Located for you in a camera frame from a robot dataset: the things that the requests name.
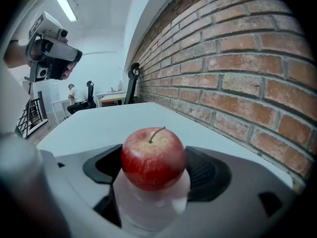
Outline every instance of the apple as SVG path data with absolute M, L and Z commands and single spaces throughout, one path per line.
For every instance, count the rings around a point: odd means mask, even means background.
M 165 127 L 137 130 L 121 149 L 122 169 L 129 181 L 142 190 L 171 187 L 185 170 L 185 149 Z

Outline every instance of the white ceiling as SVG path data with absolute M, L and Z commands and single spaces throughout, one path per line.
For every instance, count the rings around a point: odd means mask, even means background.
M 56 0 L 48 0 L 39 13 L 46 11 L 68 31 L 87 29 L 124 30 L 132 0 L 68 0 L 78 20 L 70 22 Z

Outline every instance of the fluorescent light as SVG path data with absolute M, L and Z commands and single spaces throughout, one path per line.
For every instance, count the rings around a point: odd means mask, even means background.
M 74 22 L 77 20 L 77 17 L 75 16 L 67 0 L 57 0 L 57 2 L 59 3 L 63 11 L 65 12 L 70 22 Z

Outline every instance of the wooden floor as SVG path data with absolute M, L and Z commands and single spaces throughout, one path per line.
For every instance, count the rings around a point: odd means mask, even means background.
M 39 127 L 36 131 L 34 131 L 28 138 L 28 141 L 31 141 L 34 145 L 40 143 L 40 141 L 46 137 L 55 127 L 57 126 L 57 122 L 50 121 Z

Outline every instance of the table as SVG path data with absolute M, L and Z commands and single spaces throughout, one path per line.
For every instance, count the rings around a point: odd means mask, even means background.
M 64 109 L 64 106 L 63 106 L 63 103 L 67 103 L 67 102 L 69 102 L 69 104 L 72 105 L 72 100 L 71 99 L 63 99 L 63 100 L 58 100 L 58 101 L 51 102 L 51 105 L 52 105 L 52 108 L 53 108 L 53 112 L 54 112 L 54 116 L 55 116 L 57 124 L 59 124 L 59 120 L 58 120 L 57 115 L 56 115 L 55 104 L 57 104 L 57 103 L 61 104 L 64 117 L 67 117 L 65 109 Z
M 118 101 L 118 104 L 121 105 L 121 101 L 125 99 L 125 93 L 116 93 L 111 95 L 105 95 L 103 98 L 99 100 L 99 102 L 107 102 L 107 101 Z
M 291 177 L 270 162 L 217 132 L 155 103 L 76 112 L 51 131 L 37 148 L 50 151 L 54 156 L 101 150 L 109 145 L 123 144 L 138 129 L 163 126 L 173 131 L 184 145 L 212 149 L 257 162 L 292 188 Z
M 98 93 L 98 94 L 95 94 L 96 96 L 96 104 L 97 104 L 97 107 L 100 108 L 100 101 L 99 101 L 99 97 L 101 96 L 102 98 L 105 96 L 105 95 L 112 95 L 112 94 L 119 94 L 119 93 L 125 93 L 125 91 L 120 91 L 120 92 L 106 92 L 106 93 Z

